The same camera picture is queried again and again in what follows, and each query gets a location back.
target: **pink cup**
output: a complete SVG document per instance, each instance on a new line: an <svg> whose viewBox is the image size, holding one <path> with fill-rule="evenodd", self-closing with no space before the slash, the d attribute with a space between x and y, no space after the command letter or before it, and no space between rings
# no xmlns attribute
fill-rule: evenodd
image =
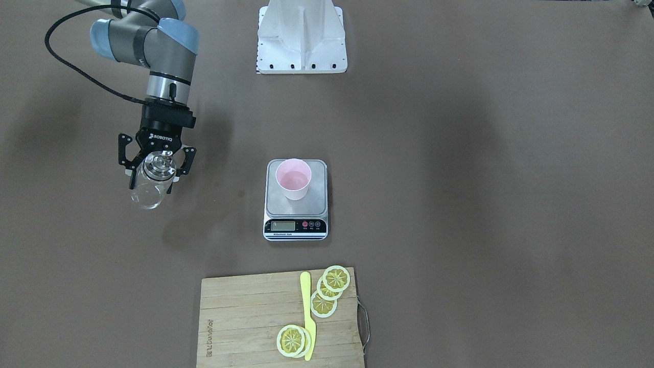
<svg viewBox="0 0 654 368"><path fill-rule="evenodd" d="M288 199L299 200L304 198L309 190L311 168L302 160L289 158L279 164L275 178Z"/></svg>

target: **cutting board handle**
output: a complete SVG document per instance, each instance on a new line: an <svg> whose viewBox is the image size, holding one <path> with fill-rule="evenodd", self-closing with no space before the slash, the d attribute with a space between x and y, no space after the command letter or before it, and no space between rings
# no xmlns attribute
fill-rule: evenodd
<svg viewBox="0 0 654 368"><path fill-rule="evenodd" d="M366 355L366 347L368 346L368 343L370 342L370 319L368 318L368 309L366 309L366 306L364 306L364 303L361 303L361 297L358 295L356 296L356 303L358 305L357 308L360 308L364 312L364 318L366 319L366 341L361 340L361 344L364 347L364 355ZM356 315L356 320L359 321L359 314Z"/></svg>

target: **yellow knife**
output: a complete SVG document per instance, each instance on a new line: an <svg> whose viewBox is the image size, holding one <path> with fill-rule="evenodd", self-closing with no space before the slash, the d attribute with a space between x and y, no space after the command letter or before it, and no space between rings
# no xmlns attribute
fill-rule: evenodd
<svg viewBox="0 0 654 368"><path fill-rule="evenodd" d="M307 354L304 355L304 360L309 361L311 355L313 355L313 348L316 347L316 322L311 318L311 309L309 308L309 303L311 303L311 274L307 271L300 274L300 287L302 289L302 305L304 306L304 328L307 329L311 336L311 347Z"/></svg>

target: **lemon slice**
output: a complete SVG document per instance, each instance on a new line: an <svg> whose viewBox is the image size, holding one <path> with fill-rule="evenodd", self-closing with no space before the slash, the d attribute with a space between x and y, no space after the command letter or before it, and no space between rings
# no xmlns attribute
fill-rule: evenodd
<svg viewBox="0 0 654 368"><path fill-rule="evenodd" d="M277 349L283 356L296 356L306 343L304 329L297 325L286 325L277 334Z"/></svg>
<svg viewBox="0 0 654 368"><path fill-rule="evenodd" d="M302 349L302 352L294 356L293 358L302 358L303 356L307 355L309 349L311 348L311 335L309 334L306 328L304 327L300 327L300 328L302 329L302 331L304 331L304 341L305 341L304 349Z"/></svg>
<svg viewBox="0 0 654 368"><path fill-rule="evenodd" d="M350 272L342 266L331 266L322 273L322 281L327 289L340 293L350 285Z"/></svg>
<svg viewBox="0 0 654 368"><path fill-rule="evenodd" d="M318 295L320 295L320 297L326 301L334 301L340 298L343 294L342 291L340 293L334 293L333 291L329 290L322 281L322 277L318 279L318 283L316 284L316 291L318 291Z"/></svg>
<svg viewBox="0 0 654 368"><path fill-rule="evenodd" d="M334 314L338 300L326 301L318 295L318 291L314 291L311 296L311 312L320 318L327 318Z"/></svg>

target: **bamboo cutting board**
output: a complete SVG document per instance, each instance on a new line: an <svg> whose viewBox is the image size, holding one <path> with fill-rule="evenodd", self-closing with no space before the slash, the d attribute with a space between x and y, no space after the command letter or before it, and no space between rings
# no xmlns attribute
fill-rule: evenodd
<svg viewBox="0 0 654 368"><path fill-rule="evenodd" d="M310 361L277 351L277 333L288 324L304 325L302 271L206 278L202 280L198 329L198 368L328 367L364 368L357 323L356 279L334 314L316 321L316 346ZM311 293L324 270L312 270Z"/></svg>

